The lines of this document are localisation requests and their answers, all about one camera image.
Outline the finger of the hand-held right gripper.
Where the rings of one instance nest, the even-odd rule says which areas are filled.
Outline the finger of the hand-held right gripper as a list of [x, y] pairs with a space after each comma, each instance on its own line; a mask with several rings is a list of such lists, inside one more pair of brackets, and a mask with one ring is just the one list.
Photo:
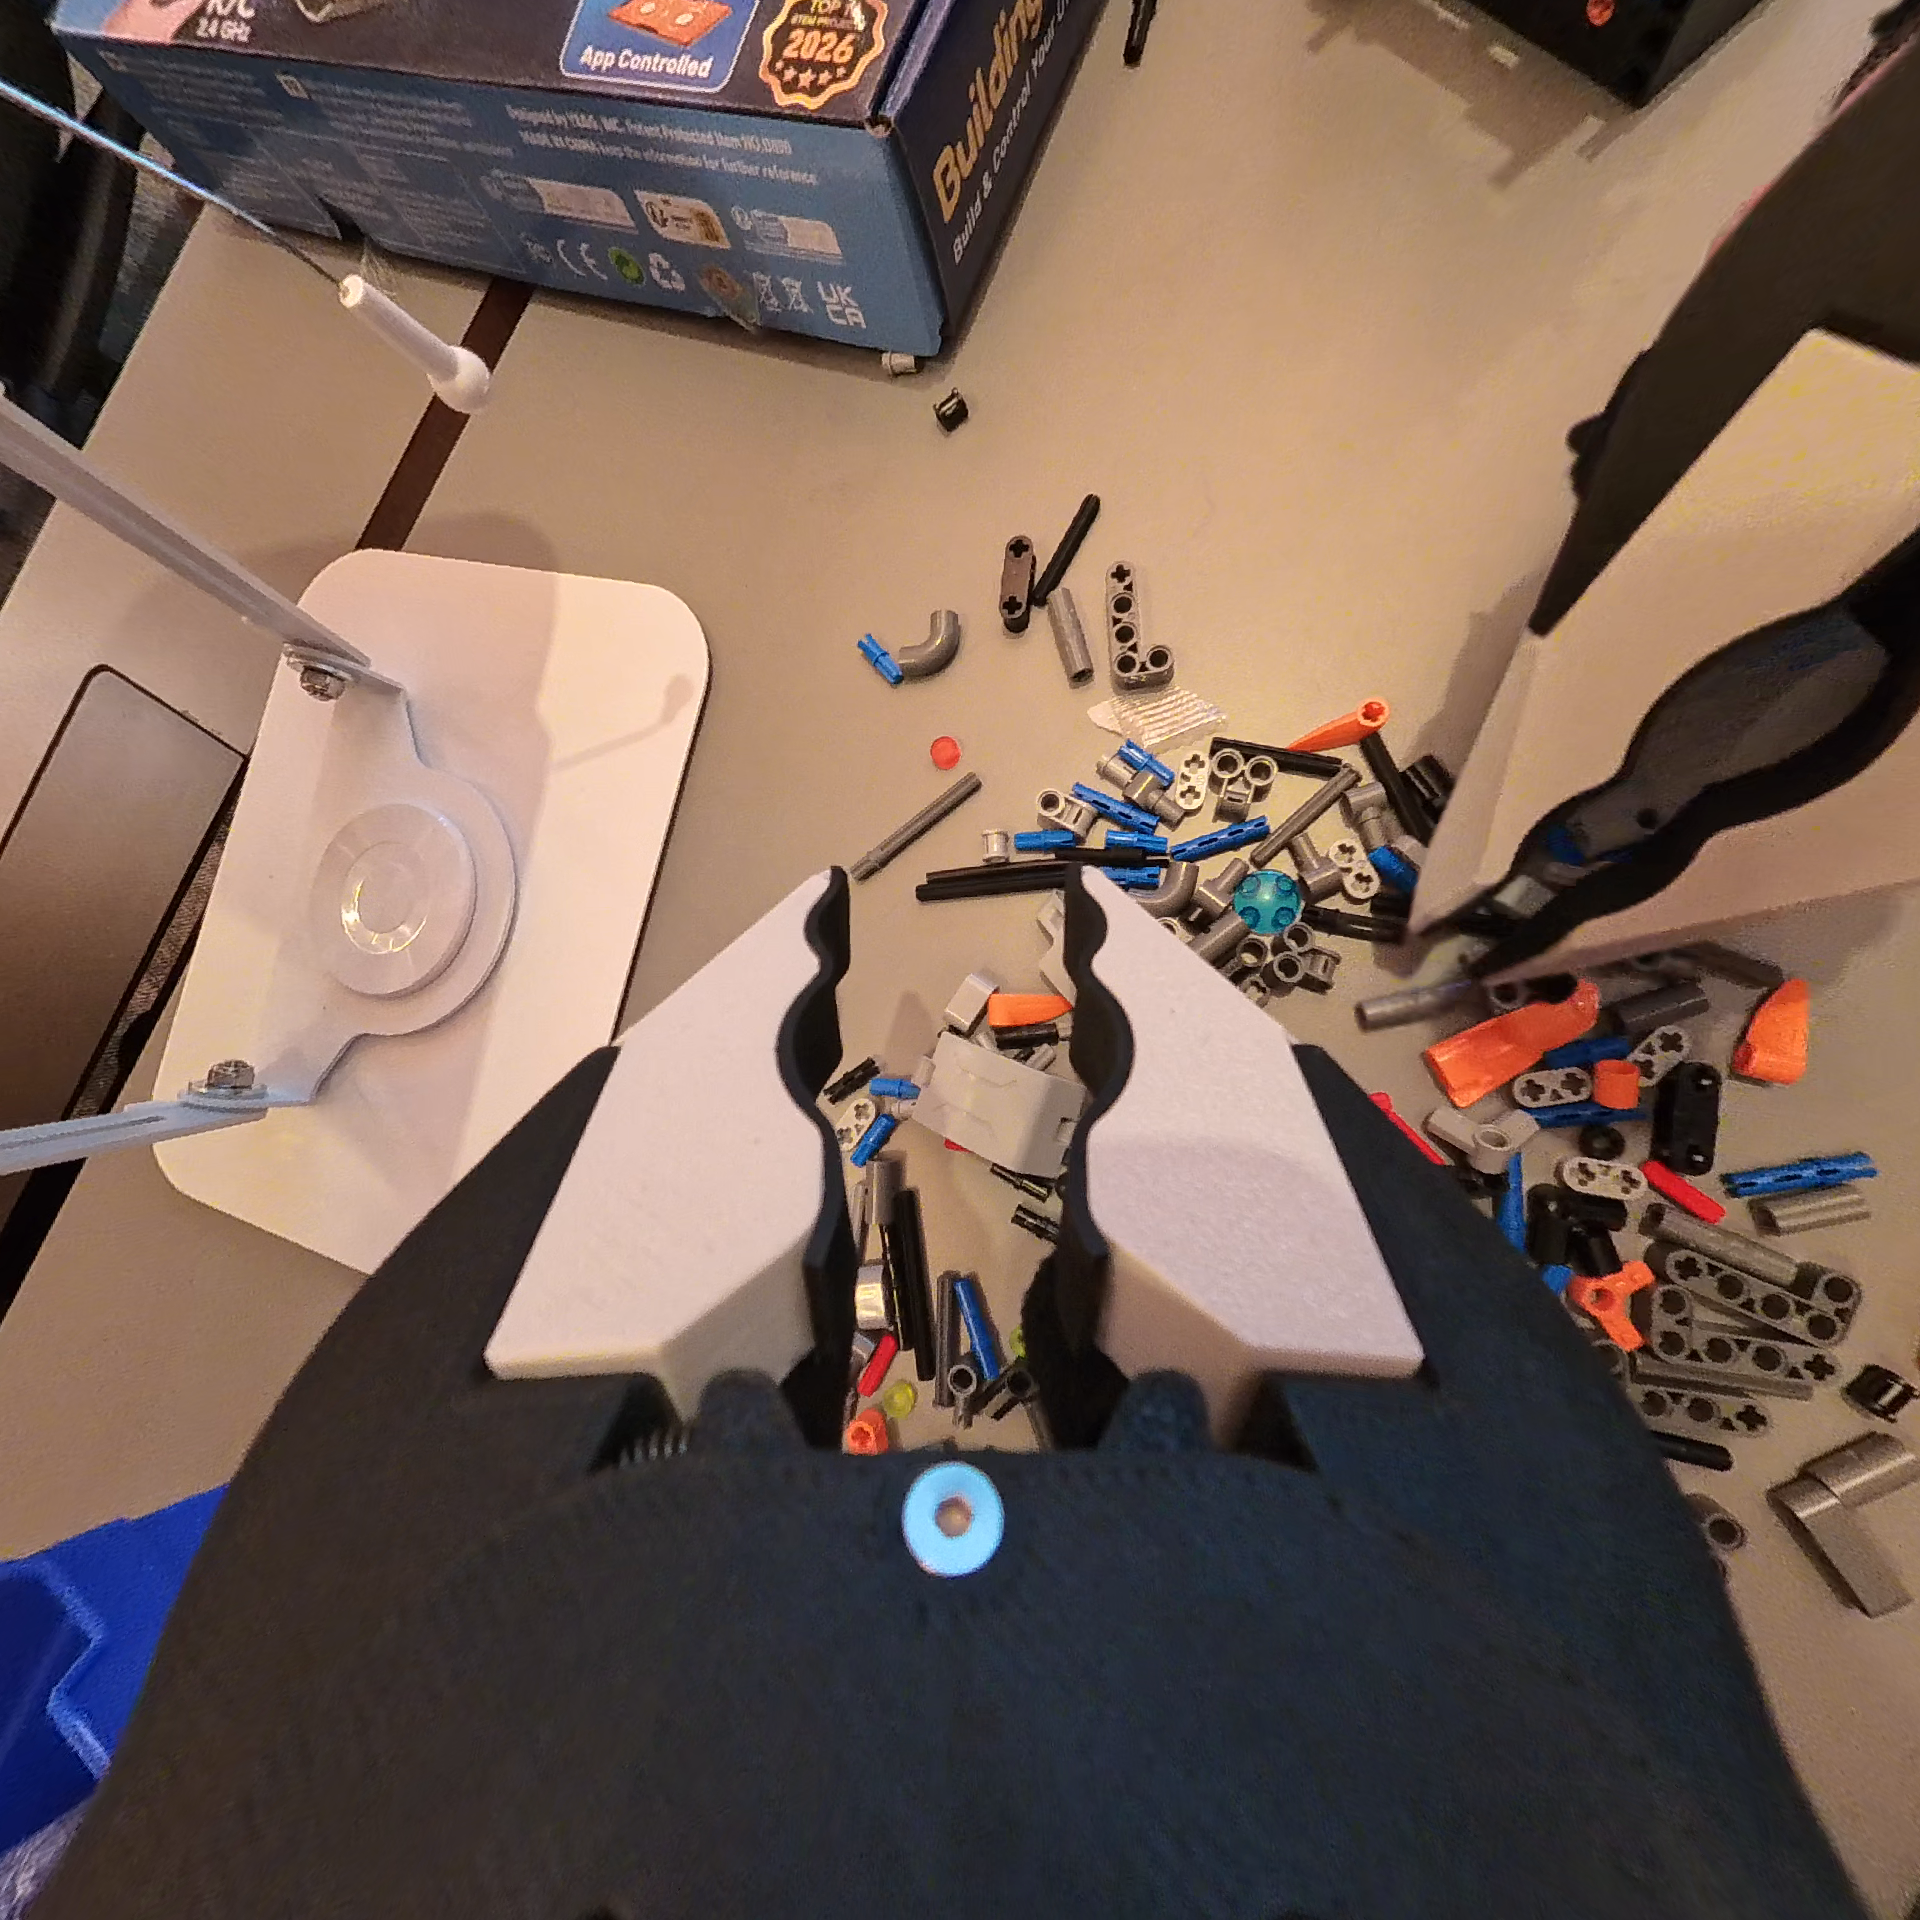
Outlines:
[[[1462, 777], [1595, 748], [1609, 774], [1546, 807], [1460, 905], [1435, 836]], [[1916, 363], [1814, 330], [1747, 396], [1593, 585], [1523, 632], [1412, 905], [1426, 935], [1555, 942], [1680, 878], [1714, 836], [1816, 802], [1916, 748]]]
[[[1498, 853], [1554, 802], [1609, 774], [1595, 748], [1543, 751], [1509, 762], [1507, 797], [1466, 823], [1455, 810], [1479, 798], [1462, 777], [1435, 836], [1435, 901], [1460, 905], [1469, 879], [1491, 873]], [[1850, 899], [1916, 884], [1918, 878], [1918, 750], [1891, 748], [1853, 782], [1786, 814], [1727, 829], [1702, 847], [1666, 889], [1598, 916], [1558, 936], [1530, 962], [1499, 962], [1498, 976], [1579, 971], [1648, 948], [1725, 935], [1739, 924], [1796, 905]]]

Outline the blue robot kit box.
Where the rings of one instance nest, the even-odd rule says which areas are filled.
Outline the blue robot kit box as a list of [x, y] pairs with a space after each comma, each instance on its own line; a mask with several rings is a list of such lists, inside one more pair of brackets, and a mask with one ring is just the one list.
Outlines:
[[72, 2], [190, 180], [298, 231], [863, 351], [965, 319], [1099, 5]]

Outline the white book stand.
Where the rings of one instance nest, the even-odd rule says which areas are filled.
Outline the white book stand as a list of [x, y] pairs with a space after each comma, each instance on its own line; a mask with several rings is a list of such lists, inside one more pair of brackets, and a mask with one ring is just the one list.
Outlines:
[[299, 599], [5, 400], [5, 466], [56, 496], [5, 604], [5, 810], [83, 707], [50, 884], [132, 879], [186, 771], [268, 692], [155, 1076], [128, 1112], [5, 1128], [5, 1172], [131, 1156], [186, 1200], [368, 1273], [611, 1043], [707, 696], [668, 590], [361, 549]]

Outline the pile of plastic building pieces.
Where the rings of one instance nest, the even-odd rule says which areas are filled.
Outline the pile of plastic building pieces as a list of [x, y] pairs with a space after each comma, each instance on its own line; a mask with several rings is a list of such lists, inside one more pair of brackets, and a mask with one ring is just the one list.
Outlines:
[[[1227, 887], [1185, 895], [1190, 867], [1160, 844], [1117, 834], [1075, 846], [1065, 819], [997, 837], [979, 867], [924, 878], [919, 899], [1043, 899], [1059, 986], [1072, 878], [1099, 873], [1166, 935], [1258, 1001], [1294, 981], [1322, 986], [1329, 957], [1308, 944], [1319, 909], [1278, 931], [1243, 924]], [[992, 1329], [976, 1280], [943, 1275], [943, 1335], [958, 1339], [958, 1415], [1031, 1415], [1054, 1472], [1133, 1475], [1166, 1463], [1193, 1494], [1141, 1494], [1141, 1506], [1219, 1510], [1237, 1543], [1252, 1486], [1313, 1485], [1328, 1504], [1356, 1502], [1387, 1525], [1458, 1548], [1488, 1579], [1511, 1579], [1554, 1619], [1573, 1601], [1689, 1584], [1708, 1552], [1740, 1543], [1739, 1521], [1692, 1496], [1702, 1548], [1680, 1547], [1680, 1493], [1666, 1468], [1732, 1466], [1730, 1436], [1766, 1427], [1766, 1403], [1804, 1400], [1837, 1378], [1837, 1350], [1861, 1291], [1834, 1266], [1796, 1260], [1724, 1223], [1692, 1187], [1716, 1142], [1720, 1076], [1686, 1051], [1680, 1014], [1692, 981], [1593, 1011], [1589, 989], [1507, 1001], [1498, 1021], [1441, 1045], [1435, 1067], [1517, 1082], [1523, 1103], [1484, 1132], [1437, 1109], [1408, 1132], [1387, 1098], [1360, 1088], [1318, 1050], [1296, 1046], [1362, 1212], [1424, 1348], [1412, 1378], [1268, 1373], [1246, 1412], [1208, 1412], [1180, 1372], [1114, 1373], [1106, 1389], [1050, 1389], [1035, 1360], [1035, 1308], [1059, 1239], [1066, 1166], [1054, 1178], [996, 1166], [1000, 1179], [1059, 1215], [1024, 1210], [1044, 1259], [1022, 1301], [1024, 1348], [992, 1372]], [[1593, 1021], [1632, 1014], [1618, 1040], [1589, 1043]], [[968, 1040], [1035, 1069], [1072, 1071], [1072, 1006], [980, 1013]]]

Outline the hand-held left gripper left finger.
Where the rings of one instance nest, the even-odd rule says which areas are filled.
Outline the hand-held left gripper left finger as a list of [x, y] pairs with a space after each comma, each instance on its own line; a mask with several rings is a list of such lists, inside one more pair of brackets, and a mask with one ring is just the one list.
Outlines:
[[828, 867], [620, 1037], [484, 1350], [493, 1376], [643, 1373], [690, 1415], [722, 1372], [760, 1372], [808, 1443], [841, 1440], [856, 1253], [818, 1093], [847, 958]]

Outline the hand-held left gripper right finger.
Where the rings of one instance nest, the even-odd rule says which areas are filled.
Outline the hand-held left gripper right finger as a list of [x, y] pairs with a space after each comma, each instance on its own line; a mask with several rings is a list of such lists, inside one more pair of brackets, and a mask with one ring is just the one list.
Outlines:
[[1412, 1378], [1424, 1348], [1283, 1024], [1099, 873], [1066, 889], [1086, 1112], [1035, 1308], [1050, 1389]]

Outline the blue storage bin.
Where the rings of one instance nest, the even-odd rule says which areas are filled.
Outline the blue storage bin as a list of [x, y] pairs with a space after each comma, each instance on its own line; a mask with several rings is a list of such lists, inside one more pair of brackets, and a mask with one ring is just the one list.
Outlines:
[[3, 1845], [80, 1806], [114, 1761], [222, 1485], [3, 1563]]

